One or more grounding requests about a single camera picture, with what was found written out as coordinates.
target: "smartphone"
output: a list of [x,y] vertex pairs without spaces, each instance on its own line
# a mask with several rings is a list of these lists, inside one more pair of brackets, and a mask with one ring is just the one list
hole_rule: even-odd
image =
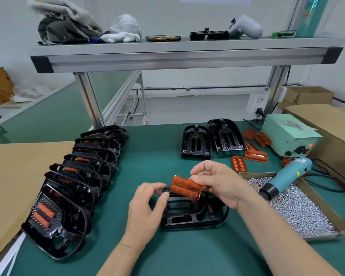
[[158,36],[146,36],[146,39],[149,41],[178,41],[181,40],[181,36],[167,36],[167,35],[158,35]]

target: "white paper on wall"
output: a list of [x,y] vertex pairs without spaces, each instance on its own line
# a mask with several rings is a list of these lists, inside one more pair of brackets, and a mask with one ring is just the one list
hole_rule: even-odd
[[250,5],[252,0],[180,0],[183,3]]

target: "hand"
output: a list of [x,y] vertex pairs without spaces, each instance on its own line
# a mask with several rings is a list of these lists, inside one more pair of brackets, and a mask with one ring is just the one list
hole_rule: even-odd
[[230,208],[237,209],[240,200],[256,195],[251,185],[225,164],[203,161],[191,171],[191,180],[207,186]]
[[[156,233],[162,214],[169,198],[169,192],[162,193],[163,183],[143,183],[135,191],[129,203],[128,222],[120,243],[142,252]],[[153,195],[159,195],[156,205],[151,210],[148,202]]]

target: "teal electric screwdriver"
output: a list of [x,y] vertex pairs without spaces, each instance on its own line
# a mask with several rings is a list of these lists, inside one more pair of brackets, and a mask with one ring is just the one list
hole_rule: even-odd
[[266,183],[262,189],[259,190],[259,195],[266,200],[277,197],[278,194],[286,189],[298,177],[310,170],[311,165],[312,161],[308,158],[297,158],[279,171],[270,182]]

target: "green bottle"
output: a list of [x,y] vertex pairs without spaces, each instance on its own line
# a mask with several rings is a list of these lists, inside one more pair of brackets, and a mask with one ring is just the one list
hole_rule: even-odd
[[313,38],[329,0],[308,0],[300,20],[296,38]]

